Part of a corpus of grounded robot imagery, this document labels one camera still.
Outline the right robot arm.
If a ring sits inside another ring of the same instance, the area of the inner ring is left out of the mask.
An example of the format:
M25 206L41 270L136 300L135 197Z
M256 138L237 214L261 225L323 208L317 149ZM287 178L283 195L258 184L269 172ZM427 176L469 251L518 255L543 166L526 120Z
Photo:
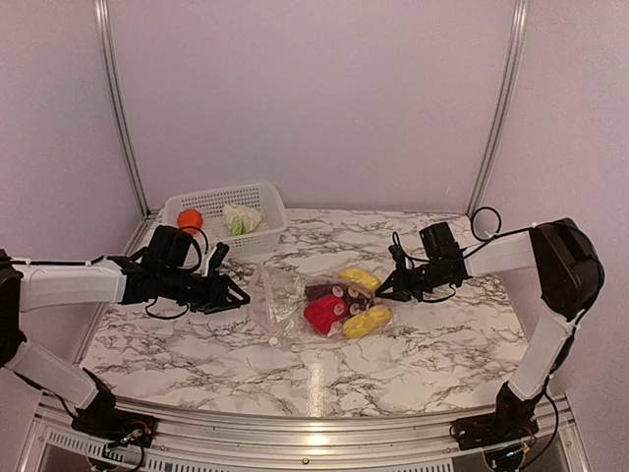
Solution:
M461 247L445 222L420 232L425 258L411 258L399 243L389 252L395 268L377 289L381 299L425 302L434 289L457 289L490 274L532 269L541 306L529 346L512 377L499 391L486 430L506 441L520 430L543 396L550 378L567 358L581 320L604 284L597 251L575 221L551 222L493 235Z

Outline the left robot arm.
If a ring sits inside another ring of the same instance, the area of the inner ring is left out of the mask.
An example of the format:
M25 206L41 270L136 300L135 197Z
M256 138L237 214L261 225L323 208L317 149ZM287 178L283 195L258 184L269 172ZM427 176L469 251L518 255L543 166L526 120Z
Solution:
M129 256L91 261L37 261L1 255L1 366L26 383L57 396L73 426L105 438L143 424L117 407L115 395L95 374L56 355L22 329L25 318L76 316L108 305L151 308L174 302L185 314L239 309L249 295L221 272L230 248L199 244L193 228L158 226L148 244Z

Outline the orange fake pumpkin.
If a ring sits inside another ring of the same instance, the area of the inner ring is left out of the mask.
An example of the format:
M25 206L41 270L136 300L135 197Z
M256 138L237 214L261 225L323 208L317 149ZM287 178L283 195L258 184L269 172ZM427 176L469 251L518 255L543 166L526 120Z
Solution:
M186 231L198 231L203 227L203 217L198 210L188 208L179 213L177 225L180 229Z

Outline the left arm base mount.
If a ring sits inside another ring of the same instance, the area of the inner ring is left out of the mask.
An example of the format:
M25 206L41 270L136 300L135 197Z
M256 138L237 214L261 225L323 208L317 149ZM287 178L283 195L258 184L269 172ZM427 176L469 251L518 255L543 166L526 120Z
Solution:
M83 413L71 423L75 431L108 440L111 447L128 444L150 447L156 425L153 416L119 409L96 417Z

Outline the white fake cauliflower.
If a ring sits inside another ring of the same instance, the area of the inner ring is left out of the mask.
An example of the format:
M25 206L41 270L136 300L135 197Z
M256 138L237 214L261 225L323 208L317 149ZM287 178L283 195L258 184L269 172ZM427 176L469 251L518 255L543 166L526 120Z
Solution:
M253 207L227 204L222 210L223 220L232 236L254 232L262 221L261 213Z

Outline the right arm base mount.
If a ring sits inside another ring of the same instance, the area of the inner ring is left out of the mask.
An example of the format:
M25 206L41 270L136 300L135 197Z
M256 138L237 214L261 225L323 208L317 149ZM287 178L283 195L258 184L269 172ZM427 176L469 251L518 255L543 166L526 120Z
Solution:
M531 438L539 430L534 415L511 422L499 420L495 413L488 413L455 420L450 425L449 434L460 450L470 450Z

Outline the clear zip top bag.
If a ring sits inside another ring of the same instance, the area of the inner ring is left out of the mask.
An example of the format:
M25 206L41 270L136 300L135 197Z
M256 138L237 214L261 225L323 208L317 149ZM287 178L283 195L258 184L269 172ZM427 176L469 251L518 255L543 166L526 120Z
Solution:
M343 324L353 318L347 316L343 321L335 323L328 335L319 334L304 317L304 310L312 303L305 295L305 287L308 284L320 280L348 281L339 276L338 268L330 273L317 275L304 275L294 271L288 271L267 265L259 265L254 271L249 283L251 304L248 306L248 315L268 336L271 345L297 344L311 342L320 339L340 340L347 338L343 335ZM385 305L392 311L390 305L376 299L372 294L372 307Z

